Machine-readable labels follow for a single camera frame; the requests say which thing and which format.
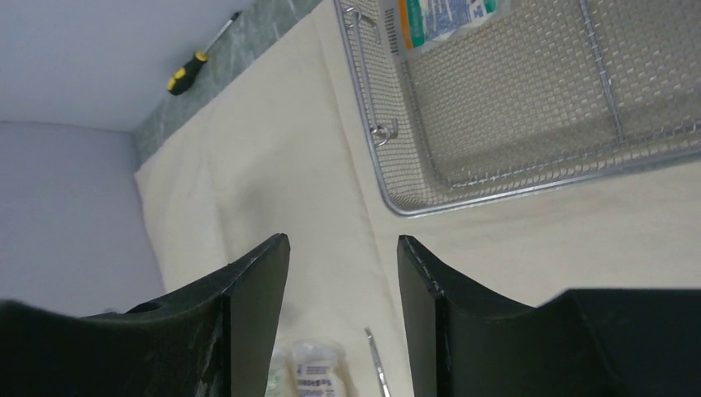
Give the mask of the steel scalpel handle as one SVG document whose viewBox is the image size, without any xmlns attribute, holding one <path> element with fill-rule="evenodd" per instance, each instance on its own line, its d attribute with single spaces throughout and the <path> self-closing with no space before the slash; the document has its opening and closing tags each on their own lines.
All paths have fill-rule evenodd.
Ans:
<svg viewBox="0 0 701 397">
<path fill-rule="evenodd" d="M 374 335 L 369 327 L 364 328 L 365 335 L 370 347 L 370 355 L 372 357 L 373 365 L 375 368 L 375 374 L 379 382 L 380 396 L 390 397 L 391 392 L 389 389 L 389 383 L 387 382 L 387 377 L 384 371 L 384 367 L 380 358 L 379 349 L 377 347 Z"/>
</svg>

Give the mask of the clear pouch green item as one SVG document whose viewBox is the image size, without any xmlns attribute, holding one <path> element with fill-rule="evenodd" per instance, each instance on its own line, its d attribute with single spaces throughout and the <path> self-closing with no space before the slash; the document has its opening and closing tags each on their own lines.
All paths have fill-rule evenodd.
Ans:
<svg viewBox="0 0 701 397">
<path fill-rule="evenodd" d="M 289 374 L 285 350 L 274 347 L 269 364 L 265 397 L 293 397 L 295 389 Z"/>
</svg>

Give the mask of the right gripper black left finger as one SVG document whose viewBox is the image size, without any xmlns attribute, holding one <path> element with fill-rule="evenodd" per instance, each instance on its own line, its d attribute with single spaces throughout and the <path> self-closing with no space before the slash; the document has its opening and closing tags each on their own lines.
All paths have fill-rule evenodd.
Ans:
<svg viewBox="0 0 701 397">
<path fill-rule="evenodd" d="M 289 271 L 278 233 L 125 313 L 1 303 L 4 396 L 261 396 Z"/>
</svg>

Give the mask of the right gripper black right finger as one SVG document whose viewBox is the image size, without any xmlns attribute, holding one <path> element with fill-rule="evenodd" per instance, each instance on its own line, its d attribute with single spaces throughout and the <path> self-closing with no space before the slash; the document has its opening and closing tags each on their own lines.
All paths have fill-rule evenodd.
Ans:
<svg viewBox="0 0 701 397">
<path fill-rule="evenodd" d="M 568 289 L 531 307 L 398 239 L 417 396 L 697 396 L 698 289 Z"/>
</svg>

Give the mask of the wire mesh instrument tray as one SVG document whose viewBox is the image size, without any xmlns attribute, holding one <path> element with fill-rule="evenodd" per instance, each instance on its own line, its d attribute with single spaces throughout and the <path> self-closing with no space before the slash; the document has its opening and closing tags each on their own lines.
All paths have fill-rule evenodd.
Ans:
<svg viewBox="0 0 701 397">
<path fill-rule="evenodd" d="M 700 157 L 697 1 L 513 1 L 407 60 L 380 1 L 336 18 L 385 206 L 401 217 Z"/>
</svg>

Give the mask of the beige surgical wrap cloth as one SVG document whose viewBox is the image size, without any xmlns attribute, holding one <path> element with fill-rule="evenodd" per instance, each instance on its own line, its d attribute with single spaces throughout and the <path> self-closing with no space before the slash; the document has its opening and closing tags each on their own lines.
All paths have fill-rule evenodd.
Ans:
<svg viewBox="0 0 701 397">
<path fill-rule="evenodd" d="M 395 396 L 413 393 L 397 242 L 519 302 L 569 287 L 700 285 L 700 165 L 582 183 L 422 218 L 382 203 L 332 2 L 324 1 L 136 172 L 165 288 L 289 237 L 280 346 L 337 342 L 347 383 L 379 394 L 371 331 Z"/>
</svg>

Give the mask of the pink suture packet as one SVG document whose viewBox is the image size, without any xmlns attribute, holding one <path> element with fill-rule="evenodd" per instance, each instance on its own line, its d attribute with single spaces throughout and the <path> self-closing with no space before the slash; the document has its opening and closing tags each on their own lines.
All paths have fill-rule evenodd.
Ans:
<svg viewBox="0 0 701 397">
<path fill-rule="evenodd" d="M 346 354 L 337 342 L 303 339 L 290 347 L 297 396 L 353 396 Z"/>
</svg>

